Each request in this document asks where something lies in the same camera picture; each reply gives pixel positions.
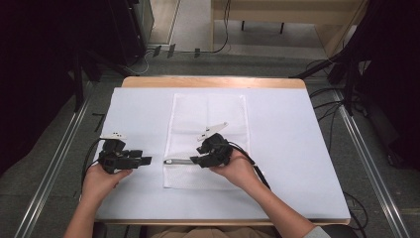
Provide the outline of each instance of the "black chair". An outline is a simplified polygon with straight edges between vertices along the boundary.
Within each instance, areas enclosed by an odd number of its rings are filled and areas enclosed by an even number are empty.
[[[322,229],[332,238],[359,238],[359,236],[355,233],[353,228],[347,225],[325,225],[322,226]]]
[[[103,222],[95,222],[93,224],[93,234],[92,238],[106,238],[108,232],[108,228],[105,223]],[[139,238],[145,238],[148,233],[148,226],[142,226],[139,233]]]

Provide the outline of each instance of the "hand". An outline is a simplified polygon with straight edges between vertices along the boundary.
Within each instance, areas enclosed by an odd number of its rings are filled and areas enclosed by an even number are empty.
[[[95,165],[89,168],[83,182],[82,196],[80,202],[87,202],[99,207],[102,200],[133,170],[119,171],[113,175],[106,173],[101,166]]]
[[[243,190],[252,187],[255,182],[260,182],[248,159],[235,149],[227,166],[212,167],[210,171],[225,177],[229,182]]]

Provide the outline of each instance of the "white cloth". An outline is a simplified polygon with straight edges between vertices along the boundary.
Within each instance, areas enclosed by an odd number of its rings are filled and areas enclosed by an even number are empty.
[[[246,98],[232,94],[180,94],[173,96],[164,160],[199,156],[197,138],[206,127],[228,122],[219,132],[250,152]],[[185,189],[236,189],[225,178],[198,165],[163,165],[163,186]]]

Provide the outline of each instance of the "gray floor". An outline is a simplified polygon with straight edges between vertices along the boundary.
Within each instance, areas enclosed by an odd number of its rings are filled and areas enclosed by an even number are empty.
[[[178,27],[182,25],[180,24],[181,18],[182,16],[178,16]],[[257,25],[250,24],[249,29]],[[293,34],[290,36],[288,34],[290,32],[296,33],[301,31],[304,35],[305,33],[309,34],[312,32],[311,26],[296,26],[294,29],[291,27],[293,25],[286,24],[283,34],[286,34],[289,38],[294,36],[299,41],[302,41],[302,35]],[[200,34],[177,35],[176,33],[179,33],[179,31],[182,30],[175,30],[172,38],[173,43],[177,41],[177,47],[179,49],[181,49],[183,42],[186,46],[185,49],[188,49],[188,51],[190,48],[196,48],[193,47],[194,45],[192,43],[188,44],[185,42],[186,40],[182,41],[181,36],[189,36],[187,37],[188,40],[194,39],[196,41],[194,43],[196,44],[195,46],[202,47],[202,49],[205,48],[207,43],[199,41],[199,39],[207,39],[205,36],[202,37]],[[198,59],[195,59],[192,54],[180,53],[175,53],[172,58],[168,58],[165,52],[161,52],[156,58],[148,55],[147,61],[141,60],[132,66],[131,69],[138,72],[146,70],[144,75],[246,75],[286,77],[305,70],[306,66],[313,60],[325,58],[325,55],[322,54],[321,48],[319,47],[319,42],[313,36],[306,38],[307,42],[299,43],[302,44],[299,46],[307,46],[302,48],[296,45],[288,45],[287,42],[295,43],[292,40],[284,40],[279,50],[281,53],[279,53],[272,50],[278,41],[268,43],[267,39],[265,39],[264,46],[255,48],[258,44],[253,45],[253,41],[248,39],[250,36],[253,38],[252,34],[247,32],[248,38],[239,40],[239,36],[242,33],[235,33],[235,31],[235,29],[232,29],[232,36],[237,35],[237,41],[246,42],[246,44],[236,44],[234,41],[235,37],[232,37],[232,41],[234,42],[231,43],[229,52],[218,55],[201,55]],[[286,51],[282,48],[291,48],[291,50]],[[325,72],[320,71],[316,73],[316,77],[307,78],[308,92],[310,93],[318,88],[329,87],[330,85],[326,82],[325,76]],[[101,82],[95,83],[85,116],[64,158],[62,167],[59,170],[51,193],[42,209],[31,237],[62,236],[74,207],[77,204],[80,192],[80,172],[84,156],[90,143],[100,135],[100,129],[95,132],[99,123],[99,117],[92,116],[92,113],[107,112],[113,88],[120,86],[122,80],[122,76],[114,71],[104,69]],[[312,102],[315,106],[332,100],[334,100],[333,93],[327,92],[314,97]],[[52,121],[34,150],[1,176],[0,237],[14,237],[18,230],[29,202],[39,187],[59,141],[73,116],[73,106],[74,100],[70,99]],[[317,109],[316,114],[321,116],[326,109],[328,107]],[[402,218],[409,232],[412,237],[415,237],[415,234],[420,234],[420,190],[418,189],[420,173],[414,170],[398,170],[391,167],[387,162],[387,154],[384,147],[378,141],[368,119],[360,113],[356,113],[354,118],[368,144],[375,164],[389,188],[392,198],[401,211]],[[326,145],[330,141],[330,125],[331,117],[320,122],[320,128],[323,132]],[[385,217],[383,208],[376,197],[376,193],[372,188],[344,120],[339,114],[336,115],[332,135],[331,159],[343,191],[357,198],[367,209],[369,219],[366,228],[367,237],[395,237]],[[349,199],[349,208],[356,214],[361,223],[364,223],[365,217],[361,207],[359,205],[352,205],[351,199]],[[351,225],[356,227],[354,221],[352,221]],[[108,237],[123,237],[125,226],[112,225],[109,228],[110,234]],[[129,237],[137,237],[136,233],[138,231],[139,227],[133,227]]]

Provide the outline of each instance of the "wire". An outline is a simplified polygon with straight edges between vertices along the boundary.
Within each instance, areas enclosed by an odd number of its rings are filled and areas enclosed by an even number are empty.
[[[228,41],[229,41],[229,32],[228,32],[228,25],[229,25],[229,15],[230,15],[230,12],[231,12],[231,1],[232,0],[227,0],[226,1],[226,6],[225,6],[225,12],[224,12],[224,17],[223,17],[223,22],[224,22],[224,25],[225,25],[225,33],[226,33],[226,39],[225,39],[225,43],[223,44],[223,46],[219,49],[219,50],[217,50],[217,51],[213,51],[213,52],[209,52],[209,51],[205,51],[205,52],[200,52],[201,54],[216,54],[216,53],[219,53],[219,52],[221,52],[225,47],[226,47],[226,45],[228,44]],[[184,52],[184,51],[173,51],[174,53],[183,53],[183,54],[196,54],[196,52]]]
[[[324,60],[325,60],[325,59],[315,59],[314,61],[309,62],[309,63],[306,65],[305,70],[308,70],[309,65],[311,65],[312,63],[317,62],[317,61],[324,61]],[[329,73],[325,70],[325,68],[322,68],[322,70],[324,71],[324,73],[325,73],[327,76],[329,75]]]
[[[330,105],[330,104],[337,104],[337,103],[343,103],[343,101],[332,101],[332,102],[326,102],[326,103],[323,103],[323,104],[321,104],[321,105],[318,105],[318,106],[314,106],[314,110],[315,109],[318,109],[318,108],[320,108],[320,107],[324,107],[324,106],[328,106],[328,105]]]
[[[126,226],[126,231],[124,232],[124,238],[129,237],[130,225]]]
[[[81,179],[80,193],[82,193],[82,191],[83,191],[83,183],[84,183],[84,179],[86,178],[87,171],[89,170],[89,168],[91,168],[98,161],[99,161],[99,159],[93,161],[92,163],[89,164],[89,166],[85,170],[83,170],[84,171],[84,175],[83,175],[83,177]]]
[[[339,108],[341,105],[343,105],[343,103],[339,103],[339,104],[337,104],[337,105],[334,105],[334,106],[332,106],[330,109],[328,109],[325,113],[324,113],[324,115],[322,116],[322,117],[320,117],[320,118],[318,118],[317,120],[318,120],[318,122],[320,122],[322,119],[324,119],[324,118],[326,118],[326,117],[328,117],[329,115],[332,115],[334,112],[330,112],[331,110],[336,110],[336,108]]]
[[[319,95],[323,92],[327,92],[327,91],[331,91],[331,90],[344,90],[344,88],[336,88],[336,87],[321,88],[321,89],[313,91],[311,94],[309,94],[309,98],[312,98],[312,97],[317,96],[317,95]]]
[[[349,196],[349,197],[351,197],[352,198],[352,200],[354,200],[361,208],[362,208],[362,210],[364,211],[364,215],[365,215],[365,218],[366,218],[366,221],[365,221],[365,224],[364,225],[360,225],[359,226],[359,228],[356,228],[356,227],[352,227],[352,229],[354,229],[354,230],[361,230],[361,229],[365,229],[367,226],[368,226],[368,212],[367,212],[367,210],[365,209],[365,207],[364,207],[364,205],[359,201],[359,200],[357,200],[354,196],[352,196],[352,195],[350,195],[350,194],[348,194],[347,192],[345,192],[345,191],[343,191],[343,194],[344,195],[346,195],[346,196]]]
[[[340,108],[340,106],[343,103],[340,103],[336,109],[334,109],[334,113],[333,113],[333,118],[331,119],[331,124],[330,124],[330,140],[328,143],[328,154],[331,154],[331,146],[333,144],[333,125],[334,125],[334,118],[336,117],[336,113],[338,111],[338,109]]]
[[[103,139],[101,139],[101,138],[96,139],[92,143],[92,145],[90,146],[89,150],[87,151],[86,156],[84,157],[83,168],[81,170],[81,182],[80,182],[81,183],[81,187],[83,187],[83,181],[84,181],[84,178],[86,177],[86,172],[87,172],[86,164],[87,164],[87,161],[89,160],[90,153],[92,152],[92,150],[96,146],[96,144],[98,144],[101,140],[103,140]]]
[[[350,215],[352,216],[352,218],[355,220],[356,224],[358,224],[359,227],[361,226],[361,223],[359,222],[358,218],[355,216],[355,214],[351,211],[351,209],[349,209]],[[360,230],[362,232],[362,235],[364,236],[364,238],[367,238],[367,235],[365,234],[365,230],[363,228],[361,229],[355,229],[355,230]]]
[[[251,157],[248,155],[247,152],[244,151],[244,149],[242,149],[240,146],[238,146],[237,144],[233,143],[233,142],[229,142],[230,146],[236,150],[238,150],[239,152],[241,152],[242,155],[244,155],[248,161],[251,163],[251,165],[254,167],[254,170],[257,172],[257,175],[259,176],[260,180],[262,181],[262,183],[268,187],[268,189],[271,189],[271,187],[269,187],[268,182],[266,181],[265,177],[263,176],[263,172],[260,170],[260,168],[256,165],[256,162],[251,159]]]
[[[132,64],[128,65],[128,67],[133,66],[134,64],[136,64],[139,61],[139,59],[141,59],[141,57],[140,56],[137,56],[136,57],[136,60],[134,60],[134,62]]]
[[[146,59],[146,57],[147,57],[150,53],[152,53],[152,52],[148,52],[148,53],[146,53],[146,54],[143,56],[143,59],[145,60],[145,63],[146,63],[146,69],[145,69],[145,70],[143,70],[143,71],[141,71],[141,72],[137,72],[137,71],[134,71],[134,70],[130,69],[130,68],[129,68],[129,67],[127,67],[127,66],[125,67],[125,69],[127,69],[128,71],[130,71],[130,72],[134,73],[136,76],[140,76],[140,74],[143,74],[143,73],[147,72],[147,71],[149,70],[149,63],[148,63],[148,59]]]

